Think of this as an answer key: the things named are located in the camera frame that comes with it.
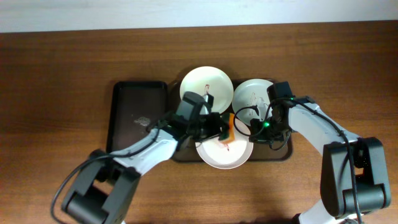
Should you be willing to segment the cream plate with red stain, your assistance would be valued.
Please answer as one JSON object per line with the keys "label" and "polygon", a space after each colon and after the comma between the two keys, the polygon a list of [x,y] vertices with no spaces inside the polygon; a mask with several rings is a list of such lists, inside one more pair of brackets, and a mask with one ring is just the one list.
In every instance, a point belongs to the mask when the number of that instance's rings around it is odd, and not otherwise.
{"label": "cream plate with red stain", "polygon": [[224,71],[216,67],[203,66],[188,72],[180,85],[180,98],[186,91],[203,96],[210,94],[214,97],[212,112],[223,113],[230,106],[234,87],[231,79]]}

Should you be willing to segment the white plate with red stain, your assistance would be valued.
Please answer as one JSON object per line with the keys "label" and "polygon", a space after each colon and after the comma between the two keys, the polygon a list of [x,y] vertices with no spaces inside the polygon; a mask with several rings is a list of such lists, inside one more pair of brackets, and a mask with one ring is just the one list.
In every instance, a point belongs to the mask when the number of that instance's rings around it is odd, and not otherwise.
{"label": "white plate with red stain", "polygon": [[239,133],[232,124],[234,141],[223,144],[218,138],[196,142],[196,150],[201,159],[217,169],[234,169],[244,164],[252,154],[254,144]]}

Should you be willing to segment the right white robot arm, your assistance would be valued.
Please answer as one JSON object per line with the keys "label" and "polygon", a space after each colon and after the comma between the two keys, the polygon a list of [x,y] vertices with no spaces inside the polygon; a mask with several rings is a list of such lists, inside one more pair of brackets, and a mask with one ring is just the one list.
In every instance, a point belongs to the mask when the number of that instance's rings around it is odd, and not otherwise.
{"label": "right white robot arm", "polygon": [[347,131],[312,100],[279,98],[270,106],[272,116],[251,120],[251,142],[271,145],[297,132],[322,155],[321,199],[292,223],[361,223],[362,215],[391,204],[380,140]]}

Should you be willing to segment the large brown serving tray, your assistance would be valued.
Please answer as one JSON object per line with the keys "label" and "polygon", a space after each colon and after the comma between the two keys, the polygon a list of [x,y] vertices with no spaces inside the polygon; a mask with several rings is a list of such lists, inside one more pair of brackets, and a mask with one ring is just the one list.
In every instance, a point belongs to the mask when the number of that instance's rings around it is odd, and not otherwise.
{"label": "large brown serving tray", "polygon": [[[175,111],[181,101],[180,85],[181,81],[173,81],[172,83],[168,84],[168,110]],[[274,141],[271,147],[269,147],[267,144],[254,144],[248,162],[278,162],[289,159],[293,154],[292,137],[290,137],[284,147],[278,151],[272,150],[272,148],[276,149],[281,147],[283,143],[283,141]],[[197,153],[194,141],[189,141],[189,143],[183,149],[175,152],[172,156],[172,160],[179,163],[203,162],[203,159]]]}

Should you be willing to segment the small black tray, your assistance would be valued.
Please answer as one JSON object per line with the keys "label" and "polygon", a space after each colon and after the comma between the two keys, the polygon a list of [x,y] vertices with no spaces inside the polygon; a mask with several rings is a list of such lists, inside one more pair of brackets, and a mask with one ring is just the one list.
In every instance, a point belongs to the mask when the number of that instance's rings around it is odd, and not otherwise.
{"label": "small black tray", "polygon": [[167,84],[124,81],[113,86],[106,152],[125,149],[147,136],[146,128],[167,110]]}

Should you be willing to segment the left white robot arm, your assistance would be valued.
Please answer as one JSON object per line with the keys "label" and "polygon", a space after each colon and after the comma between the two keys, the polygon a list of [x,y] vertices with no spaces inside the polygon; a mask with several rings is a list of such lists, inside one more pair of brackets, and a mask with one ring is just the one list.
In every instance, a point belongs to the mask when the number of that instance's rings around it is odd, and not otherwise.
{"label": "left white robot arm", "polygon": [[78,223],[122,223],[141,177],[169,160],[190,139],[205,141],[229,130],[219,113],[185,119],[169,112],[139,142],[106,154],[93,151],[72,173],[61,209]]}

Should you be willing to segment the green and orange sponge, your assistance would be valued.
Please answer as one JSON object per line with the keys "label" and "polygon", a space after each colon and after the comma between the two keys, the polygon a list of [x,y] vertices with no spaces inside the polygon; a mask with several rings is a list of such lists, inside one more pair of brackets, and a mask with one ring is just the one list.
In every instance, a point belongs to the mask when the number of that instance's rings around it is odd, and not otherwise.
{"label": "green and orange sponge", "polygon": [[219,135],[219,142],[222,144],[229,144],[235,140],[234,136],[234,114],[226,113],[221,116],[221,134]]}

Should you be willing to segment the pale grey stained plate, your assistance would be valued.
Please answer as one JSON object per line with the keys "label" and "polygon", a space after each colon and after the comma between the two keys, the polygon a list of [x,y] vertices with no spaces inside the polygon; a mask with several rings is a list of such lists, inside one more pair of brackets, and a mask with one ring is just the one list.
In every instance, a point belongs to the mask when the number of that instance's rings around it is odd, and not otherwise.
{"label": "pale grey stained plate", "polygon": [[242,82],[234,91],[232,106],[233,111],[237,112],[247,106],[256,106],[259,115],[254,110],[243,109],[238,113],[238,119],[250,126],[250,121],[254,118],[263,121],[266,118],[266,111],[270,104],[267,88],[273,83],[269,80],[250,79]]}

